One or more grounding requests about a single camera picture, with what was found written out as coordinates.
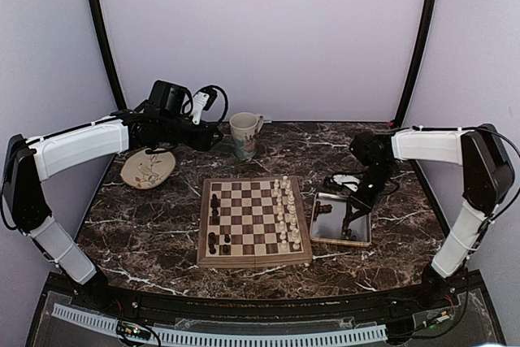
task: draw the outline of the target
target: mug handle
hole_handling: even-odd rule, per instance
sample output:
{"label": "mug handle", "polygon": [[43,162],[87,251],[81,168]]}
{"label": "mug handle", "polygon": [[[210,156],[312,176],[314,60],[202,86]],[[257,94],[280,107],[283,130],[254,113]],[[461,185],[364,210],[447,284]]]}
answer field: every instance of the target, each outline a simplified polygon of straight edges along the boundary
{"label": "mug handle", "polygon": [[260,129],[262,129],[263,126],[263,115],[257,114],[258,117],[258,124],[257,124],[257,132],[260,132]]}

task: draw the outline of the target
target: mug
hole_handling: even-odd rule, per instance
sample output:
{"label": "mug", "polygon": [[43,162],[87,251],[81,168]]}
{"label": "mug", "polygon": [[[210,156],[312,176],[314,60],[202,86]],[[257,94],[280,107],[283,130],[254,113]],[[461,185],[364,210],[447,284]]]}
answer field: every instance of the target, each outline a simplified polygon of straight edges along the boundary
{"label": "mug", "polygon": [[238,113],[229,120],[235,154],[241,160],[249,160],[257,153],[258,132],[263,117],[253,113]]}

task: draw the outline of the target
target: brown marble surface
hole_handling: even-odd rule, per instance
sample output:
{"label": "brown marble surface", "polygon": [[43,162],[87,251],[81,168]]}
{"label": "brown marble surface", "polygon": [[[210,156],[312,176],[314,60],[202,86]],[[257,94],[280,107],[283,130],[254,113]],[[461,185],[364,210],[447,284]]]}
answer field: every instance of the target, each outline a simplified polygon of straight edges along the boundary
{"label": "brown marble surface", "polygon": [[313,244],[314,258],[308,267],[197,267],[204,179],[295,175],[309,222],[314,194],[323,191],[323,177],[362,169],[348,149],[353,135],[382,129],[382,124],[266,124],[259,153],[249,162],[233,157],[230,137],[209,153],[181,146],[175,150],[177,167],[171,177],[151,190],[123,183],[119,173],[130,154],[120,155],[93,199],[77,242],[114,286],[154,293],[309,298],[417,284],[444,236],[407,163],[399,163],[393,176],[400,189],[383,196],[372,212],[371,247]]}

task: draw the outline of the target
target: decorative plate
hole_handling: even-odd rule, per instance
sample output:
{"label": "decorative plate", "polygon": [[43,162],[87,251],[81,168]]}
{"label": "decorative plate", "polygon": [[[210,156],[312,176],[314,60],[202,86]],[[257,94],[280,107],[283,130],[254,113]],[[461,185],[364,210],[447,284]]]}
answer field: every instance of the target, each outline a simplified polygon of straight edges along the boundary
{"label": "decorative plate", "polygon": [[146,154],[145,151],[130,157],[121,170],[124,183],[139,190],[159,186],[176,167],[176,158],[171,152]]}

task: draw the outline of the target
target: metal tray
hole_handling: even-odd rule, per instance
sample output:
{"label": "metal tray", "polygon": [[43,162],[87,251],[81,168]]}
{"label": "metal tray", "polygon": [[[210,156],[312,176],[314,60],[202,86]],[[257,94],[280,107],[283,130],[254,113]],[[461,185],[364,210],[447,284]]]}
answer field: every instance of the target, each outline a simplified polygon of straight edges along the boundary
{"label": "metal tray", "polygon": [[[331,204],[332,212],[318,215],[314,218],[316,201],[322,204]],[[341,239],[341,227],[346,212],[347,197],[327,193],[317,193],[312,207],[312,220],[310,221],[310,240],[316,243],[350,245],[352,247],[368,247],[372,244],[371,217],[365,215],[353,221],[349,228],[356,236],[356,241]]]}

